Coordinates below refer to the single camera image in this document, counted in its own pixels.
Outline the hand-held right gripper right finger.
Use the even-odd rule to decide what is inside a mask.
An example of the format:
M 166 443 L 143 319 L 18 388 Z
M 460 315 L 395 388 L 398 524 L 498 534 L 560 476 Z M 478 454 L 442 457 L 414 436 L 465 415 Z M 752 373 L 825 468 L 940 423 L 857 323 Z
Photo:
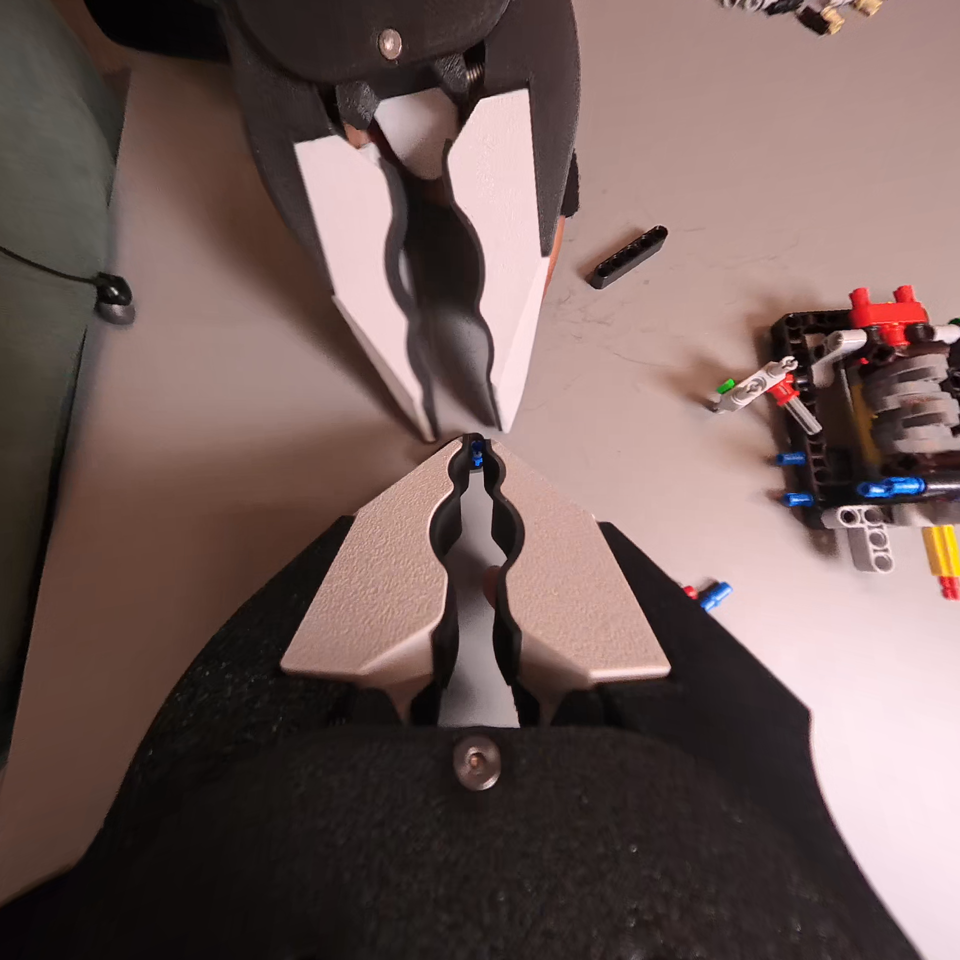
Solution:
M 521 722 L 551 722 L 570 695 L 658 682 L 671 666 L 596 518 L 485 441 L 496 575 L 493 649 Z

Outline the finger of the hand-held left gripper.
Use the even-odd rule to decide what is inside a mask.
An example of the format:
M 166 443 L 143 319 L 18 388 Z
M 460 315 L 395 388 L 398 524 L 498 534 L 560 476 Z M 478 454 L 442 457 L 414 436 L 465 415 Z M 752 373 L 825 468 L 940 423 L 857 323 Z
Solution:
M 474 105 L 447 148 L 446 177 L 481 258 L 477 309 L 492 346 L 486 378 L 498 428 L 508 433 L 522 404 L 549 266 L 527 89 Z
M 332 299 L 392 398 L 426 443 L 436 417 L 426 375 L 411 359 L 417 307 L 402 281 L 406 199 L 378 146 L 345 138 L 294 145 Z

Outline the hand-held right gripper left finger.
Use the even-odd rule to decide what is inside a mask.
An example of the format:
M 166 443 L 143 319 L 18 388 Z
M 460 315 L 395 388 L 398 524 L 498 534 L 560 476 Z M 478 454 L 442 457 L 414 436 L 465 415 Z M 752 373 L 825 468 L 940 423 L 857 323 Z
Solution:
M 465 490 L 458 438 L 358 510 L 281 669 L 381 691 L 402 721 L 435 722 L 459 650 L 447 558 Z

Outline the lego chassis assembly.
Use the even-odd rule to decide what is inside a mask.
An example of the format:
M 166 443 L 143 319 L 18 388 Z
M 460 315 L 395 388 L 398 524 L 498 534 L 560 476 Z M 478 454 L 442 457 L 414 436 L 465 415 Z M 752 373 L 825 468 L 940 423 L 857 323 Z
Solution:
M 913 287 L 889 301 L 860 287 L 845 308 L 782 316 L 765 363 L 705 402 L 716 415 L 772 402 L 789 441 L 774 457 L 793 482 L 785 508 L 845 538 L 863 573 L 891 573 L 891 532 L 918 529 L 949 602 L 959 599 L 958 337 L 958 319 L 934 324 Z

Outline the black five-hole lego beam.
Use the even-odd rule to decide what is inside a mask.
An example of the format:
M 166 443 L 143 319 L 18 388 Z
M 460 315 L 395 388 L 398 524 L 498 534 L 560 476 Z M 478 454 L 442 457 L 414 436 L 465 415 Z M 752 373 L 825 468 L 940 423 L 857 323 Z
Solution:
M 588 285 L 597 291 L 608 288 L 658 254 L 668 235 L 668 228 L 661 224 L 644 231 L 599 262 L 589 275 Z

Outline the pile of small lego pieces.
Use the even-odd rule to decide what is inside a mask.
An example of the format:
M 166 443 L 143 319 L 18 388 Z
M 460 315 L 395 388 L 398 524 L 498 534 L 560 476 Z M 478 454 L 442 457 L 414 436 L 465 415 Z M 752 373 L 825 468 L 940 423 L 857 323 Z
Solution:
M 718 1 L 725 10 L 739 9 L 752 15 L 792 17 L 819 37 L 833 36 L 843 27 L 851 12 L 872 17 L 883 1 Z

